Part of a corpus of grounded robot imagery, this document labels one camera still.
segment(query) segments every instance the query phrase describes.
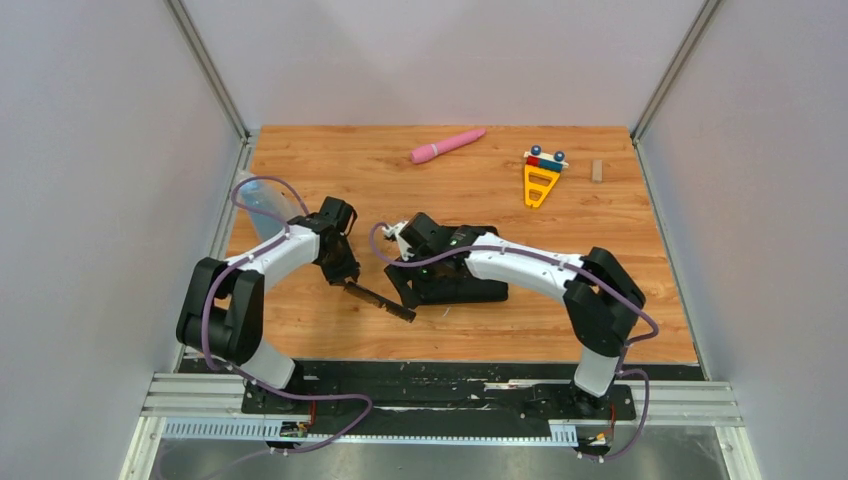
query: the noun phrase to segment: plastic bottle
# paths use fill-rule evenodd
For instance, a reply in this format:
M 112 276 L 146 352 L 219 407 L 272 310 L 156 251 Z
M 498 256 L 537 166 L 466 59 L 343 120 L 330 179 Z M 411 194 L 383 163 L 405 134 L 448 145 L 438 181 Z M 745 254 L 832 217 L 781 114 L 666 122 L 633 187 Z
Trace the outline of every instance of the plastic bottle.
M 241 182 L 253 176 L 253 173 L 242 170 L 238 172 L 236 178 L 238 182 Z M 297 207 L 279 190 L 272 187 L 271 182 L 267 180 L 254 180 L 244 184 L 239 190 L 239 199 L 245 205 L 274 212 L 285 218 L 286 221 L 301 214 Z M 260 242 L 268 240 L 283 229 L 280 222 L 273 218 L 253 212 L 248 212 L 248 215 L 250 215 L 250 222 L 253 224 L 253 229 L 256 231 L 256 236 L 259 237 Z

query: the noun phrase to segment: metal floor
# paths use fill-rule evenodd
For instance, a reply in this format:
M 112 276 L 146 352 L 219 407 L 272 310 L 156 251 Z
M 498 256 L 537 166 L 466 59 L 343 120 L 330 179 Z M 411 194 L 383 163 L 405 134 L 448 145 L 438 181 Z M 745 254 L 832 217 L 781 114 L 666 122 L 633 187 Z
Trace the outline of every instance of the metal floor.
M 622 441 L 628 430 L 616 429 Z M 236 440 L 164 441 L 165 479 L 197 479 L 265 445 Z M 597 465 L 570 448 L 336 444 L 304 455 L 262 456 L 220 480 L 653 480 L 729 479 L 711 427 L 648 427 L 627 456 Z

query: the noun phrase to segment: robotic arm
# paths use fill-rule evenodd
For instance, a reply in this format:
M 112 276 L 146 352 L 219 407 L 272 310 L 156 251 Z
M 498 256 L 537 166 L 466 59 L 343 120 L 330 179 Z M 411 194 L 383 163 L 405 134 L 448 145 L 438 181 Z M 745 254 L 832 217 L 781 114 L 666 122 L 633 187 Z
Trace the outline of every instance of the robotic arm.
M 264 297 L 303 265 L 320 266 L 330 285 L 341 286 L 393 315 L 412 321 L 415 312 L 356 283 L 359 263 L 347 240 L 356 216 L 350 204 L 327 197 L 320 211 L 289 220 L 286 240 L 267 252 L 256 253 L 279 242 L 285 231 L 242 255 L 224 261 L 204 258 L 198 262 L 177 323 L 177 339 L 201 349 L 203 304 L 212 282 L 228 265 L 244 258 L 248 259 L 247 263 L 230 273 L 216 292 L 216 298 L 229 298 L 230 303 L 226 308 L 213 306 L 210 312 L 209 346 L 213 355 L 273 387 L 284 388 L 296 365 L 262 337 Z
M 291 219 L 288 237 L 276 247 L 257 253 L 286 233 L 281 232 L 253 250 L 224 261 L 201 260 L 195 267 L 183 304 L 177 339 L 201 349 L 203 305 L 211 285 L 228 265 L 245 258 L 246 263 L 232 271 L 216 291 L 216 298 L 229 298 L 230 303 L 226 308 L 213 306 L 210 312 L 210 350 L 245 373 L 280 389 L 289 384 L 296 363 L 262 336 L 264 296 L 302 265 L 320 266 L 330 285 L 342 286 L 345 291 L 407 321 L 415 318 L 411 308 L 427 303 L 422 299 L 429 303 L 502 301 L 506 299 L 507 284 L 514 284 L 542 293 L 568 310 L 574 332 L 583 344 L 573 383 L 576 399 L 592 404 L 606 395 L 637 316 L 608 293 L 597 290 L 589 280 L 563 266 L 573 265 L 591 272 L 642 308 L 644 294 L 612 254 L 600 248 L 593 248 L 585 256 L 546 252 L 508 242 L 498 237 L 493 227 L 444 227 L 419 213 L 409 222 L 384 229 L 386 238 L 397 241 L 401 247 L 398 262 L 386 268 L 401 294 L 404 303 L 401 306 L 356 283 L 359 263 L 347 240 L 355 221 L 356 211 L 351 205 L 327 197 L 319 212 Z M 461 247 L 472 247 L 472 251 L 446 256 L 420 269 L 399 263 L 432 258 Z M 520 250 L 522 254 L 508 249 Z M 558 260 L 559 266 L 552 265 L 551 259 Z M 412 281 L 402 272 L 411 272 Z M 422 285 L 426 285 L 426 291 L 418 288 Z
M 401 294 L 404 305 L 415 306 L 421 298 L 426 298 L 420 286 L 438 284 L 440 280 L 460 285 L 451 290 L 459 301 L 463 300 L 459 297 L 467 293 L 467 289 L 461 287 L 466 280 L 490 282 L 490 301 L 499 299 L 500 284 L 518 285 L 546 295 L 568 310 L 574 333 L 583 344 L 573 383 L 578 389 L 576 395 L 588 394 L 585 399 L 590 403 L 593 398 L 603 397 L 613 381 L 637 315 L 607 292 L 597 289 L 588 279 L 565 268 L 564 264 L 594 274 L 640 309 L 645 305 L 645 295 L 615 257 L 602 248 L 595 247 L 585 256 L 546 252 L 508 242 L 491 230 L 465 225 L 442 227 L 423 213 L 418 213 L 409 222 L 384 228 L 383 235 L 397 241 L 400 247 L 400 262 L 472 247 L 468 252 L 444 258 L 417 271 L 392 262 L 386 273 Z M 551 260 L 558 261 L 559 266 L 553 265 Z M 400 270 L 412 272 L 403 277 L 399 276 Z M 486 297 L 486 289 L 477 285 L 473 294 Z M 440 300 L 444 302 L 439 303 L 450 303 L 447 298 Z

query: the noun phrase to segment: pink cylinder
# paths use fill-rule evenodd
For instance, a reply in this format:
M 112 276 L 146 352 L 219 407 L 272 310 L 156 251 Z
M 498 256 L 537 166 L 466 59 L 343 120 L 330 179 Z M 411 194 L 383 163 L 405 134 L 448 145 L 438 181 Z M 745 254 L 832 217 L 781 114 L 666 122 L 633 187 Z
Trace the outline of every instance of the pink cylinder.
M 422 145 L 409 154 L 409 159 L 412 160 L 412 163 L 416 165 L 419 163 L 427 162 L 436 158 L 436 156 L 438 155 L 450 152 L 451 150 L 459 148 L 463 145 L 468 145 L 469 143 L 482 137 L 485 133 L 485 128 L 478 128 L 476 130 L 470 130 L 465 133 L 460 133 L 455 137 L 446 138 L 438 143 Z

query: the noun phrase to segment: white wall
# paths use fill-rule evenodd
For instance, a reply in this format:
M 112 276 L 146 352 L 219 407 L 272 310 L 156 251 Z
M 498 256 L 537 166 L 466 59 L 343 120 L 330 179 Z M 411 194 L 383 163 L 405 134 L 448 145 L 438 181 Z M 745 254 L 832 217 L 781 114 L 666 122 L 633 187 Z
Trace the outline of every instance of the white wall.
M 644 141 L 764 478 L 845 478 L 848 3 L 728 0 Z
M 112 479 L 235 135 L 164 2 L 0 3 L 0 478 Z
M 186 0 L 245 122 L 633 126 L 702 0 Z

